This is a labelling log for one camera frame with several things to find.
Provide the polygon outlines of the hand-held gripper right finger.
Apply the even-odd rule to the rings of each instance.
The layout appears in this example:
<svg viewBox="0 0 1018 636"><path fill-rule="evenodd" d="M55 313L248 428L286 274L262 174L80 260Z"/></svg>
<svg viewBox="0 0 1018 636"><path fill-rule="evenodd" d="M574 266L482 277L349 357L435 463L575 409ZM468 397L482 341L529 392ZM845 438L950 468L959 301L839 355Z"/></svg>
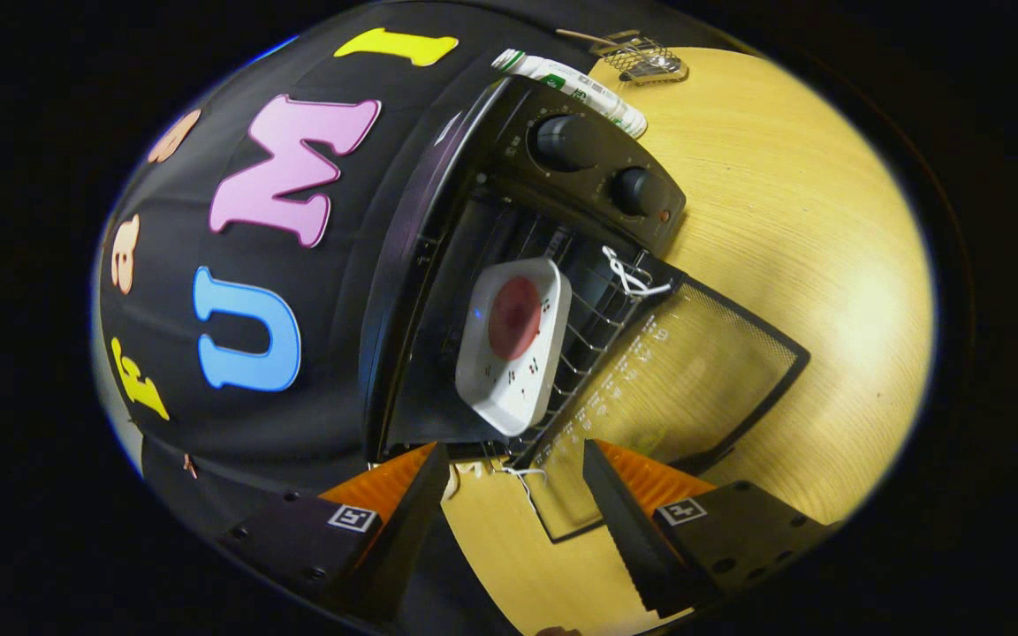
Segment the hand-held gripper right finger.
<svg viewBox="0 0 1018 636"><path fill-rule="evenodd" d="M755 587L832 535L750 481L715 486L601 439L583 480L643 608L662 618Z"/></svg>

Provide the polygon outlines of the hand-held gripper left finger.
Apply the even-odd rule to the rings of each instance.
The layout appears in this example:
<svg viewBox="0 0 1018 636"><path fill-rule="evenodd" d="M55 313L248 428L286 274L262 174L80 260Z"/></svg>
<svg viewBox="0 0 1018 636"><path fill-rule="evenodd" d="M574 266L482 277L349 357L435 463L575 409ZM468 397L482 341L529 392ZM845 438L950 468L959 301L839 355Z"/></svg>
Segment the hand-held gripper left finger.
<svg viewBox="0 0 1018 636"><path fill-rule="evenodd" d="M449 474L448 451L425 444L323 494L275 496L217 543L312 608L391 623Z"/></svg>

